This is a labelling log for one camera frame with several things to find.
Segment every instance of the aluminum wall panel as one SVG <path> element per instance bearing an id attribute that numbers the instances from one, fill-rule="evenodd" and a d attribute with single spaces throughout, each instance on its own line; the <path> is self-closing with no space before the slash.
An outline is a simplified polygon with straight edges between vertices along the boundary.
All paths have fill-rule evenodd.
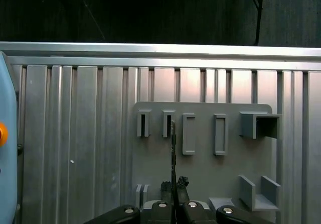
<path id="1" fill-rule="evenodd" d="M 269 104 L 283 114 L 283 140 L 272 142 L 271 178 L 282 186 L 277 223 L 321 222 L 321 52 L 307 50 L 306 62 L 303 50 L 252 50 L 244 57 L 240 50 L 231 57 L 211 54 L 220 48 L 173 49 L 126 58 L 26 57 L 18 50 L 8 57 L 21 86 L 22 223 L 81 223 L 130 203 L 128 116 L 137 101 L 147 100 Z"/>
<path id="2" fill-rule="evenodd" d="M 321 72 L 309 72 L 304 78 L 304 135 L 303 135 L 303 202 L 302 222 L 319 223 L 321 193 Z"/>
<path id="3" fill-rule="evenodd" d="M 22 223 L 45 223 L 48 212 L 44 209 L 47 71 L 46 66 L 27 68 Z"/>

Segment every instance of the gray slot holder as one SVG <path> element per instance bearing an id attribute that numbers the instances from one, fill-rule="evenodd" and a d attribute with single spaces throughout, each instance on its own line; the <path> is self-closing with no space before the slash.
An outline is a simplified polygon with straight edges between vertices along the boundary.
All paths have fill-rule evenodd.
<path id="1" fill-rule="evenodd" d="M 228 120 L 225 114 L 214 114 L 214 155 L 227 155 Z"/>
<path id="2" fill-rule="evenodd" d="M 163 120 L 163 137 L 167 138 L 170 136 L 171 132 L 171 120 L 173 119 L 175 111 L 174 110 L 163 110 L 164 120 Z"/>
<path id="3" fill-rule="evenodd" d="M 261 177 L 261 194 L 256 194 L 256 186 L 240 175 L 240 199 L 252 211 L 279 210 L 278 198 L 281 186 L 266 176 Z"/>
<path id="4" fill-rule="evenodd" d="M 137 137 L 148 137 L 150 110 L 139 110 L 137 114 Z"/>
<path id="5" fill-rule="evenodd" d="M 240 112 L 241 136 L 258 139 L 262 137 L 281 138 L 282 115 L 260 112 Z"/>
<path id="6" fill-rule="evenodd" d="M 149 131 L 152 135 L 140 138 L 137 137 L 137 113 L 146 109 L 150 110 Z M 190 199 L 207 202 L 209 197 L 231 198 L 233 203 L 238 205 L 241 202 L 240 174 L 255 184 L 261 183 L 262 176 L 273 174 L 272 139 L 252 140 L 240 136 L 240 112 L 272 113 L 270 106 L 244 103 L 137 102 L 129 116 L 127 144 L 132 145 L 132 160 L 129 160 L 131 181 L 128 180 L 128 183 L 131 183 L 132 197 L 127 203 L 135 204 L 134 194 L 138 184 L 143 184 L 143 187 L 145 184 L 149 185 L 147 201 L 160 200 L 160 184 L 171 180 L 171 140 L 164 138 L 164 114 L 169 111 L 173 111 L 171 118 L 176 120 L 176 174 L 177 177 L 188 177 Z M 195 151 L 192 156 L 183 154 L 184 115 L 190 113 L 195 117 L 188 119 L 195 121 L 195 128 L 192 129 L 195 136 L 194 148 L 187 145 L 187 150 Z M 228 119 L 228 152 L 223 158 L 213 154 L 216 114 L 225 114 Z M 219 124 L 225 125 L 223 121 L 218 121 Z M 257 191 L 260 194 L 264 193 L 259 188 Z"/>
<path id="7" fill-rule="evenodd" d="M 140 208 L 140 192 L 141 192 L 141 184 L 138 184 L 136 187 L 136 192 L 135 192 L 135 206 L 137 208 Z"/>
<path id="8" fill-rule="evenodd" d="M 183 155 L 195 154 L 195 124 L 195 114 L 183 114 Z"/>
<path id="9" fill-rule="evenodd" d="M 138 184 L 135 191 L 135 206 L 137 208 L 143 207 L 148 200 L 149 185 Z"/>

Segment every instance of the dark background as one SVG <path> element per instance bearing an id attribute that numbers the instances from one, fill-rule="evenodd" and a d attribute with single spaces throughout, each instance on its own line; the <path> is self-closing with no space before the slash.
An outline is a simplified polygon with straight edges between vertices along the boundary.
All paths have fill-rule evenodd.
<path id="1" fill-rule="evenodd" d="M 260 46 L 321 47 L 321 0 L 263 8 Z M 256 19 L 252 0 L 0 0 L 0 41 L 253 45 Z"/>

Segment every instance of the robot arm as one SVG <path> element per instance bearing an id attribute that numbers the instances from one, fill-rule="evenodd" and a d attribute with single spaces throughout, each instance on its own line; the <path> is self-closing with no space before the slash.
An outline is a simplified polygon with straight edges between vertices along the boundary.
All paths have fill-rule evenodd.
<path id="1" fill-rule="evenodd" d="M 17 207 L 17 99 L 10 66 L 0 52 L 0 223 L 11 224 Z"/>

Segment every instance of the metal screw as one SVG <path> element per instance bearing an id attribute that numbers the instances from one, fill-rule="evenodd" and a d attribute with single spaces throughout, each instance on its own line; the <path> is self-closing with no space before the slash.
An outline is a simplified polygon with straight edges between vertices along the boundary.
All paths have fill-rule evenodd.
<path id="1" fill-rule="evenodd" d="M 223 209 L 223 212 L 225 212 L 226 214 L 232 214 L 233 213 L 233 210 L 231 208 L 224 208 Z"/>
<path id="2" fill-rule="evenodd" d="M 190 206 L 191 208 L 194 208 L 194 207 L 197 206 L 197 204 L 196 204 L 195 202 L 190 202 L 190 203 L 189 203 L 189 206 Z"/>
<path id="3" fill-rule="evenodd" d="M 133 213 L 134 210 L 133 210 L 132 208 L 128 208 L 128 209 L 125 210 L 125 212 L 128 213 L 128 214 L 130 214 L 130 213 Z"/>

